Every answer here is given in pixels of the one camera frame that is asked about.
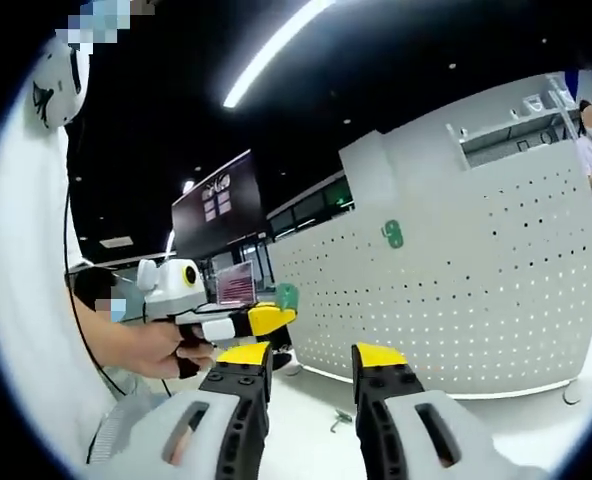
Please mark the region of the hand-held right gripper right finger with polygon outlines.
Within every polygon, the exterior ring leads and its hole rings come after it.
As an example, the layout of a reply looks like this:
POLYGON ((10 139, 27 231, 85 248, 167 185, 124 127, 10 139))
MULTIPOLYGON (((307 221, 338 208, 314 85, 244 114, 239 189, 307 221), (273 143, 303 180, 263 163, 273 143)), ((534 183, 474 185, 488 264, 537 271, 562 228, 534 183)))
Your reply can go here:
POLYGON ((545 479, 495 447, 485 425, 456 400, 427 390, 394 348, 351 347, 355 431, 369 479, 545 479))

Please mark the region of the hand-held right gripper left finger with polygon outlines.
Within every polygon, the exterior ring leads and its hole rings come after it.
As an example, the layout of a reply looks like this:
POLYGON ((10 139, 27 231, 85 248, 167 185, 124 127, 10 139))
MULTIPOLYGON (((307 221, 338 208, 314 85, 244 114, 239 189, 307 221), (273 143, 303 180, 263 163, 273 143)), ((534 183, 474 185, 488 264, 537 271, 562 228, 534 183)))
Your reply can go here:
POLYGON ((87 478, 257 478, 271 378, 261 342, 222 353, 195 390, 123 398, 97 431, 87 478))

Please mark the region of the person's left hand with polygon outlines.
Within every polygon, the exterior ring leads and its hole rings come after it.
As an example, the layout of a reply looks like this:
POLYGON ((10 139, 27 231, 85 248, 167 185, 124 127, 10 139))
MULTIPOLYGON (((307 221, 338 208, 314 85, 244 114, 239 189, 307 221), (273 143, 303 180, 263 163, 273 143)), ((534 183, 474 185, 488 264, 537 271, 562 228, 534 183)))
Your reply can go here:
POLYGON ((140 341, 140 372, 150 378, 187 379, 213 365, 214 346, 196 329, 185 338, 173 323, 152 322, 140 341))

